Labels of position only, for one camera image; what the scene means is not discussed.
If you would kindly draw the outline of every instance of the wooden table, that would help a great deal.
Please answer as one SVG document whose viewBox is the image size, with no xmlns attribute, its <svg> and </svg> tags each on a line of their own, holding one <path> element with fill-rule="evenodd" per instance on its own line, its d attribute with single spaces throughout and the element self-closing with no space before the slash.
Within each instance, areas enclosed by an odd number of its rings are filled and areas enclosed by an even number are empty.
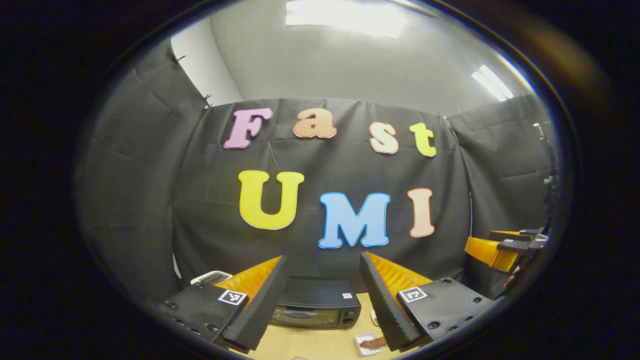
<svg viewBox="0 0 640 360">
<path fill-rule="evenodd" d="M 256 351 L 251 350 L 249 354 L 242 355 L 256 360 L 292 360 L 295 356 L 303 357 L 306 360 L 365 359 L 360 357 L 356 348 L 355 336 L 363 332 L 375 332 L 377 336 L 382 336 L 382 330 L 371 320 L 373 307 L 369 294 L 359 293 L 356 295 L 362 306 L 362 312 L 352 328 L 309 330 L 269 325 Z M 366 359 L 386 360 L 399 355 L 399 350 L 391 352 L 389 347 L 385 347 L 384 351 L 367 356 Z"/>
</svg>

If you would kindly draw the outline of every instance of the ceiling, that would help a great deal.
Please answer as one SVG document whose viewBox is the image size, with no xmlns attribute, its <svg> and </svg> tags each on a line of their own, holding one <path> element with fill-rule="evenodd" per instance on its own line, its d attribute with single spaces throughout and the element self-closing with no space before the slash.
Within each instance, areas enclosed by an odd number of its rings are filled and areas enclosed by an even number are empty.
<svg viewBox="0 0 640 360">
<path fill-rule="evenodd" d="M 455 20 L 398 8 L 407 23 L 397 39 L 287 27 L 285 0 L 238 1 L 211 17 L 211 31 L 246 100 L 358 98 L 449 116 L 497 102 L 471 77 L 481 65 L 515 96 L 532 93 L 497 52 Z"/>
</svg>

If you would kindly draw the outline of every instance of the foam letter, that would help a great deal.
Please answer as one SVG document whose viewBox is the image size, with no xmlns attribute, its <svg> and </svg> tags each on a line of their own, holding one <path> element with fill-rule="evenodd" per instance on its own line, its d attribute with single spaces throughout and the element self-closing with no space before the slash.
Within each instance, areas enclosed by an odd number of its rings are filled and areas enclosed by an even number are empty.
<svg viewBox="0 0 640 360">
<path fill-rule="evenodd" d="M 299 138 L 330 138 L 338 132 L 338 129 L 333 127 L 333 114 L 329 110 L 302 110 L 298 118 L 301 120 L 293 125 L 293 133 Z"/>
<path fill-rule="evenodd" d="M 245 170 L 238 174 L 242 183 L 240 189 L 240 215 L 249 225 L 258 229 L 277 230 L 289 226 L 296 217 L 298 184 L 305 180 L 299 172 L 281 172 L 276 179 L 282 183 L 280 211 L 270 215 L 262 212 L 262 185 L 269 180 L 269 174 L 258 170 Z"/>
<path fill-rule="evenodd" d="M 435 228 L 431 225 L 431 211 L 429 210 L 431 190 L 413 189 L 406 194 L 413 201 L 413 229 L 410 232 L 411 236 L 421 238 L 433 234 Z"/>
<path fill-rule="evenodd" d="M 369 132 L 373 136 L 369 142 L 377 152 L 395 154 L 398 151 L 398 141 L 394 138 L 396 130 L 390 124 L 374 122 L 369 126 Z"/>
<path fill-rule="evenodd" d="M 225 149 L 244 149 L 251 142 L 246 138 L 247 131 L 251 136 L 258 135 L 263 120 L 271 119 L 273 111 L 269 108 L 238 110 L 234 112 L 235 121 L 229 139 L 223 145 Z"/>
<path fill-rule="evenodd" d="M 323 249 L 341 247 L 342 240 L 338 237 L 340 229 L 349 246 L 354 246 L 365 227 L 367 233 L 362 239 L 362 246 L 386 245 L 389 238 L 385 234 L 385 217 L 390 200 L 386 193 L 372 193 L 367 196 L 360 213 L 356 215 L 343 193 L 322 194 L 320 202 L 326 207 L 326 222 L 324 238 L 318 241 L 318 246 Z"/>
<path fill-rule="evenodd" d="M 429 145 L 429 138 L 433 137 L 433 131 L 427 129 L 427 125 L 422 122 L 411 125 L 409 130 L 415 133 L 415 144 L 418 151 L 425 156 L 435 156 L 436 148 Z"/>
</svg>

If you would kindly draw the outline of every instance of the hand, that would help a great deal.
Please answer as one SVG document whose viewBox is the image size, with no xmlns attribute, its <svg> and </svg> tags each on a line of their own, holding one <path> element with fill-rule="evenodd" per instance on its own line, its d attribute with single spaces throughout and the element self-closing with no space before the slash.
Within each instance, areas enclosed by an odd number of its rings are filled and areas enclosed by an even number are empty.
<svg viewBox="0 0 640 360">
<path fill-rule="evenodd" d="M 516 278 L 516 273 L 520 271 L 520 265 L 516 266 L 515 269 L 513 269 L 513 272 L 511 273 L 511 276 L 509 276 L 509 279 L 507 280 L 507 282 L 504 284 L 504 288 L 506 289 L 507 287 L 509 287 L 510 283 L 513 282 L 513 279 Z"/>
</svg>

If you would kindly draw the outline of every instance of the blue letter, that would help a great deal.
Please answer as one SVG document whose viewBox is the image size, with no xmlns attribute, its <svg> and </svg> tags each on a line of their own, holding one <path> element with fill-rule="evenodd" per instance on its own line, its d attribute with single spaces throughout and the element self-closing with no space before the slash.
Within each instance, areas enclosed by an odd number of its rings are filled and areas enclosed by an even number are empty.
<svg viewBox="0 0 640 360">
<path fill-rule="evenodd" d="M 349 246 L 356 245 L 362 230 L 367 233 L 362 239 L 362 246 L 382 246 L 389 242 L 385 234 L 385 217 L 387 204 L 391 197 L 386 193 L 372 193 L 364 200 L 360 213 L 356 215 L 349 199 L 343 193 L 325 193 L 320 196 L 320 202 L 326 207 L 326 223 L 324 238 L 318 242 L 323 249 L 337 249 L 342 246 L 338 237 L 339 229 Z"/>
</svg>

